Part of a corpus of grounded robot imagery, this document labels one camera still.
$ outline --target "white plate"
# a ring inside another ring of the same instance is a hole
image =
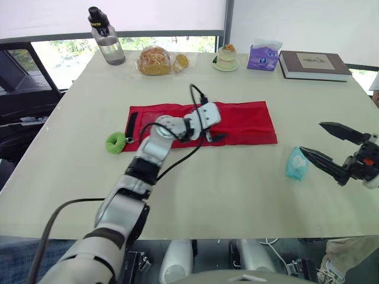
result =
[[[219,71],[225,71],[225,72],[234,71],[234,70],[236,70],[239,67],[239,61],[238,61],[238,59],[236,59],[236,60],[237,60],[237,66],[235,68],[233,68],[233,69],[222,69],[222,68],[218,67],[216,65],[216,63],[213,63],[213,62],[212,62],[212,65],[213,65],[213,67],[215,67]]]

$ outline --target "tissue box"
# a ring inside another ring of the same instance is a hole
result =
[[[255,40],[250,47],[248,69],[274,71],[279,60],[282,43],[272,40]]]

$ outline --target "bread loaf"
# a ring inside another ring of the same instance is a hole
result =
[[[147,47],[138,59],[138,69],[145,75],[170,74],[170,55],[161,47]]]

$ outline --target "green ring toy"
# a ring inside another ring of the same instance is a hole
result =
[[[110,135],[105,142],[105,148],[109,153],[119,154],[123,151],[123,148],[126,145],[125,134],[122,132],[115,132]]]

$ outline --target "red fabric bag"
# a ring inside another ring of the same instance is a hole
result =
[[[277,144],[277,136],[266,106],[266,102],[246,102],[241,104],[215,103],[219,108],[221,122],[212,126],[212,137],[219,134],[227,136],[218,142],[208,143],[204,139],[203,146],[224,145],[258,145]],[[161,115],[184,117],[195,110],[193,105],[162,104],[150,106],[131,106],[126,126],[126,137],[133,138],[134,143],[126,144],[123,151],[136,151],[140,141],[139,135],[149,122],[154,122]],[[150,133],[150,127],[143,138]],[[181,143],[174,141],[173,148],[195,147],[198,140]]]

